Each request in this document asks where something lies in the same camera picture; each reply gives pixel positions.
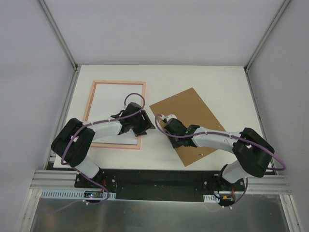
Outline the left aluminium corner post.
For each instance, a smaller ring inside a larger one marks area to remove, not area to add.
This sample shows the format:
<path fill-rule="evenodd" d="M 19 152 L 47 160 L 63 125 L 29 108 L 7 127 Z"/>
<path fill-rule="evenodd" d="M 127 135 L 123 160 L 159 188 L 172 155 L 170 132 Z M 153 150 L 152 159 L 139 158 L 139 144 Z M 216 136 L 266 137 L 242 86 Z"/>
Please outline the left aluminium corner post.
<path fill-rule="evenodd" d="M 53 14 L 51 10 L 49 9 L 47 3 L 45 0 L 37 0 L 37 4 L 39 5 L 40 9 L 42 10 L 45 19 L 47 20 L 47 23 L 49 24 L 56 40 L 58 41 L 62 51 L 64 52 L 67 60 L 71 64 L 71 66 L 76 70 L 78 68 L 78 64 L 76 63 L 75 59 L 73 58 L 73 55 L 53 17 Z"/>

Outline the brown cardboard backing board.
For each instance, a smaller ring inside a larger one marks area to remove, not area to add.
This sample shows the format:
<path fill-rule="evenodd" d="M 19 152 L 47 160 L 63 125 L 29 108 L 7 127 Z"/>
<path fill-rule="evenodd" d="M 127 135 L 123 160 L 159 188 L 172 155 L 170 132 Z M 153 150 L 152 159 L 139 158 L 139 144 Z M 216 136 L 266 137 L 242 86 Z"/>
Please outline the brown cardboard backing board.
<path fill-rule="evenodd" d="M 179 97 L 173 95 L 167 99 L 150 105 L 150 109 L 153 114 L 161 114 L 165 116 L 174 114 L 186 127 L 193 124 L 211 130 L 225 131 L 222 124 L 218 121 L 204 101 L 198 100 L 199 98 L 202 98 L 193 88 L 187 89 L 178 94 Z M 208 147 L 181 146 L 176 149 L 176 152 L 185 167 L 202 159 L 214 151 L 216 151 L 216 149 Z"/>

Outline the aluminium corner post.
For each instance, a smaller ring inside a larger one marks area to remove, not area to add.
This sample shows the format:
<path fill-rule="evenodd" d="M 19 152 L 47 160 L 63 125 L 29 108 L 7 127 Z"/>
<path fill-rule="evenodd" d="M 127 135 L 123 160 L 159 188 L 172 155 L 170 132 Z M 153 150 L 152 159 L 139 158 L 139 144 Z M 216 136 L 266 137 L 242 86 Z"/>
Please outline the aluminium corner post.
<path fill-rule="evenodd" d="M 39 5 L 40 9 L 42 10 L 45 19 L 47 20 L 47 23 L 49 24 L 56 40 L 58 41 L 62 51 L 64 52 L 67 60 L 71 64 L 71 66 L 76 70 L 78 68 L 78 64 L 76 63 L 75 59 L 73 58 L 73 55 L 53 17 L 53 14 L 51 10 L 49 9 L 47 3 L 45 0 L 37 0 L 37 4 Z"/>
<path fill-rule="evenodd" d="M 284 15 L 284 13 L 286 12 L 287 8 L 289 7 L 289 5 L 291 3 L 292 3 L 292 0 L 283 0 L 281 2 L 278 10 L 276 11 L 275 15 L 273 16 L 271 22 L 269 23 L 266 31 L 263 33 L 261 39 L 259 40 L 256 48 L 254 49 L 252 55 L 250 56 L 248 62 L 244 66 L 245 73 L 247 73 L 249 71 L 249 69 L 251 68 L 251 66 L 253 65 L 254 61 L 258 57 L 262 48 L 264 47 L 267 40 L 271 36 L 273 30 L 275 29 L 275 27 L 277 26 L 277 24 L 279 23 L 279 21 L 281 20 L 282 16 Z"/>

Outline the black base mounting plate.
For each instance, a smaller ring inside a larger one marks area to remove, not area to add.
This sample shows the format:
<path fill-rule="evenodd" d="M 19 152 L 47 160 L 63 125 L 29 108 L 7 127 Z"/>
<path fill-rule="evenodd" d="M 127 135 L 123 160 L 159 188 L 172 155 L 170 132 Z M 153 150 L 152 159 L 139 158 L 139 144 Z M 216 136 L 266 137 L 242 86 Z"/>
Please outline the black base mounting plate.
<path fill-rule="evenodd" d="M 201 202 L 205 195 L 243 192 L 244 180 L 234 184 L 218 178 L 218 171 L 101 170 L 95 183 L 76 175 L 76 188 L 95 189 L 103 184 L 118 200 Z"/>

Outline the right aluminium corner post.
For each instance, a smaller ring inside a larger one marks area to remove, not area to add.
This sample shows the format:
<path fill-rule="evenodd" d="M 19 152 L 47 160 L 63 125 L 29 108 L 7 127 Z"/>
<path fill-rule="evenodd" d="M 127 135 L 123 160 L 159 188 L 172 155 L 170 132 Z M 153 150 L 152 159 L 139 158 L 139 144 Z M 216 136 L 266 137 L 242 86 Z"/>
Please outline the right aluminium corner post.
<path fill-rule="evenodd" d="M 252 55 L 250 56 L 248 62 L 244 66 L 245 73 L 247 73 L 249 71 L 249 69 L 251 68 L 251 66 L 253 65 L 254 61 L 258 57 L 262 48 L 264 47 L 267 40 L 271 36 L 273 30 L 275 29 L 275 27 L 277 26 L 277 24 L 279 23 L 279 21 L 281 20 L 282 16 L 284 15 L 284 13 L 286 12 L 287 8 L 289 7 L 289 5 L 291 3 L 292 3 L 292 0 L 283 0 L 281 2 L 278 10 L 276 11 L 275 15 L 273 16 L 271 22 L 269 23 L 266 31 L 263 33 L 261 39 L 259 40 L 256 48 L 254 49 Z"/>

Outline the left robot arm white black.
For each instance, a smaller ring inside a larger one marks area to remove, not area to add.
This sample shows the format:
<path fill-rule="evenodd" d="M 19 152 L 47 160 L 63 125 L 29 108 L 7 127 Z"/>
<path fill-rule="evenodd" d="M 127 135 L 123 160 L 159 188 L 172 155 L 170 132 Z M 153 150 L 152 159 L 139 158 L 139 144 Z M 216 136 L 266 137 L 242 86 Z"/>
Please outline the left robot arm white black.
<path fill-rule="evenodd" d="M 51 150 L 61 157 L 64 164 L 84 174 L 85 182 L 91 188 L 101 185 L 100 168 L 87 156 L 94 140 L 108 136 L 120 136 L 133 131 L 134 136 L 147 134 L 154 129 L 142 106 L 131 102 L 116 115 L 95 122 L 82 122 L 77 118 L 70 119 L 51 144 Z"/>

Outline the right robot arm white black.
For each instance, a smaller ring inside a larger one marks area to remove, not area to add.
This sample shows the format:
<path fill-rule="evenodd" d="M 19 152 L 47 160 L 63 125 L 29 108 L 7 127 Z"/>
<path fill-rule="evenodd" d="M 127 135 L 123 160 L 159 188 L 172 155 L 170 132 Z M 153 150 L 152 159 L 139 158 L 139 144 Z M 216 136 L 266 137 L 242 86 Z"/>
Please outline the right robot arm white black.
<path fill-rule="evenodd" d="M 241 132 L 210 130 L 199 125 L 186 127 L 180 120 L 164 119 L 164 132 L 173 148 L 209 147 L 232 153 L 236 161 L 225 165 L 218 175 L 217 185 L 229 190 L 234 184 L 249 175 L 262 178 L 268 169 L 274 149 L 251 128 Z"/>

